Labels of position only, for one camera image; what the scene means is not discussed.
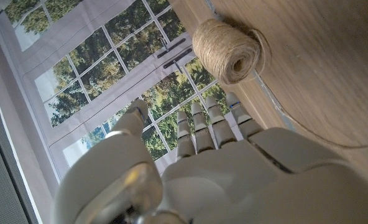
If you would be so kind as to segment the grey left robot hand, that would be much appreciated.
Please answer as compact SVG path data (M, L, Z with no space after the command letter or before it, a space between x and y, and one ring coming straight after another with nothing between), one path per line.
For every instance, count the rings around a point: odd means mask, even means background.
M52 223L368 223L368 180L334 151L283 128L264 129L237 96L177 116L176 161L159 172L141 139L135 100L104 140L74 163Z

